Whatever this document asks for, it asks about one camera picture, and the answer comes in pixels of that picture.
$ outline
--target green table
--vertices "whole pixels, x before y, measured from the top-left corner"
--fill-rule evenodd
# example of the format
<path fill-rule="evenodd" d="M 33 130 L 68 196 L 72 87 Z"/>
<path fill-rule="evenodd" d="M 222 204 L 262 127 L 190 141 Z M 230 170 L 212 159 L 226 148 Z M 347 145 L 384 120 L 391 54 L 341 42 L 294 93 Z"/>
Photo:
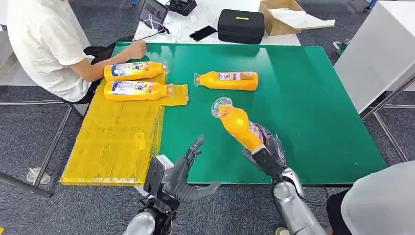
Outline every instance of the green table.
<path fill-rule="evenodd" d="M 114 54 L 127 45 L 119 42 Z M 279 135 L 287 164 L 305 185 L 351 184 L 385 168 L 322 47 L 147 44 L 147 50 L 143 60 L 168 62 L 168 83 L 189 85 L 189 104 L 165 109 L 160 153 L 175 162 L 206 137 L 189 182 L 270 182 L 211 115 L 222 96 Z M 254 92 L 194 87 L 194 73 L 208 71 L 256 71 L 259 85 Z"/>

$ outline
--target robotic arm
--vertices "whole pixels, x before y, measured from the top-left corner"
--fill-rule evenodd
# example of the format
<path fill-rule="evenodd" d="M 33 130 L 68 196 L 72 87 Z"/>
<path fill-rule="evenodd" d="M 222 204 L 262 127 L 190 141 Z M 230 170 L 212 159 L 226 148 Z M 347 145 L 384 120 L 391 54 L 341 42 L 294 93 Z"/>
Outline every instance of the robotic arm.
<path fill-rule="evenodd" d="M 308 206 L 302 201 L 304 191 L 297 174 L 285 165 L 284 151 L 277 135 L 256 124 L 264 135 L 264 144 L 244 155 L 273 179 L 273 195 L 278 212 L 291 235 L 326 235 Z"/>
<path fill-rule="evenodd" d="M 314 214 L 302 201 L 304 191 L 296 173 L 285 165 L 285 156 L 277 135 L 256 124 L 264 135 L 264 144 L 254 151 L 243 149 L 243 154 L 273 181 L 273 195 L 278 201 L 277 209 L 291 235 L 325 235 Z M 144 190 L 150 198 L 144 208 L 128 225 L 126 235 L 168 235 L 180 203 L 192 203 L 213 195 L 220 183 L 198 188 L 187 183 L 189 170 L 201 153 L 200 136 L 180 157 L 174 167 L 169 160 L 157 156 L 151 160 Z"/>
<path fill-rule="evenodd" d="M 219 182 L 207 187 L 187 183 L 189 170 L 201 154 L 199 147 L 204 139 L 204 136 L 198 137 L 174 167 L 164 155 L 152 158 L 143 188 L 149 193 L 146 196 L 149 200 L 130 222 L 125 235 L 168 235 L 180 203 L 192 203 L 213 195 L 219 189 Z"/>

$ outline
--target gray carpet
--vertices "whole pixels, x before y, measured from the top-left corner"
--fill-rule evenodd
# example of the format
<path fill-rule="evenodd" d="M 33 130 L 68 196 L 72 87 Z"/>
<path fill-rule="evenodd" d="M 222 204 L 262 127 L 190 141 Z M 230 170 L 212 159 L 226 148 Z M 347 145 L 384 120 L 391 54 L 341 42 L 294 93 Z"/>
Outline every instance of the gray carpet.
<path fill-rule="evenodd" d="M 366 17 L 363 0 L 300 0 L 310 14 L 336 19 L 336 27 L 305 30 L 303 45 L 322 45 L 334 63 L 332 42 L 352 38 Z M 134 34 L 138 9 L 128 0 L 74 0 L 71 5 L 93 45 L 108 45 Z M 39 87 L 0 87 L 1 101 L 54 99 Z M 415 104 L 415 95 L 405 93 L 397 103 Z M 25 179 L 29 167 L 39 166 L 65 113 L 64 105 L 0 107 L 0 171 Z M 404 152 L 413 159 L 414 111 L 387 110 L 381 115 Z M 69 187 L 57 182 L 81 126 L 72 115 L 47 169 L 53 181 L 46 188 L 55 192 L 46 199 L 0 184 L 0 227 L 5 235 L 120 235 L 140 209 L 133 187 Z M 387 165 L 399 162 L 387 137 L 374 119 L 366 122 Z M 343 189 L 329 188 L 329 193 Z M 309 201 L 324 203 L 323 188 L 307 188 Z M 318 220 L 328 225 L 325 207 L 310 206 Z M 183 205 L 174 223 L 175 235 L 271 235 L 283 225 L 268 186 L 220 188 L 211 198 Z"/>

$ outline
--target plastic bottle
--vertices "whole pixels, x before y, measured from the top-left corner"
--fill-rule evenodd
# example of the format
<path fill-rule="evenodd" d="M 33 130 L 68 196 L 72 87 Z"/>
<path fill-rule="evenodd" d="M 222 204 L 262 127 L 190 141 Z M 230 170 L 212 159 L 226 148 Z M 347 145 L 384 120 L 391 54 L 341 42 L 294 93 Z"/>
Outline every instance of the plastic bottle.
<path fill-rule="evenodd" d="M 255 91 L 258 86 L 256 72 L 215 72 L 202 75 L 194 74 L 195 86 L 205 86 L 210 89 Z"/>
<path fill-rule="evenodd" d="M 217 99 L 212 105 L 212 115 L 220 118 L 223 127 L 245 148 L 254 151 L 263 144 L 260 129 L 248 119 L 245 111 L 235 108 L 227 97 Z"/>
<path fill-rule="evenodd" d="M 104 77 L 107 81 L 132 81 L 143 78 L 153 78 L 160 73 L 168 73 L 167 63 L 153 61 L 134 62 L 119 65 L 107 65 Z"/>
<path fill-rule="evenodd" d="M 104 87 L 105 97 L 112 101 L 158 100 L 173 94 L 173 84 L 158 82 L 112 81 Z"/>

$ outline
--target yellow plastic bag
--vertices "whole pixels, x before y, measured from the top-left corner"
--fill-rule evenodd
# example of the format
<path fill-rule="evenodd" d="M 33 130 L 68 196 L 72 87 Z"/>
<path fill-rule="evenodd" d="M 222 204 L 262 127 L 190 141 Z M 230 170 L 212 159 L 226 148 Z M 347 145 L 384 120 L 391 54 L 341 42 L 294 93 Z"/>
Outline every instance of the yellow plastic bag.
<path fill-rule="evenodd" d="M 165 74 L 148 81 L 165 84 Z M 138 186 L 160 150 L 164 106 L 186 105 L 187 85 L 173 97 L 112 102 L 105 81 L 96 90 L 60 182 L 63 185 Z"/>

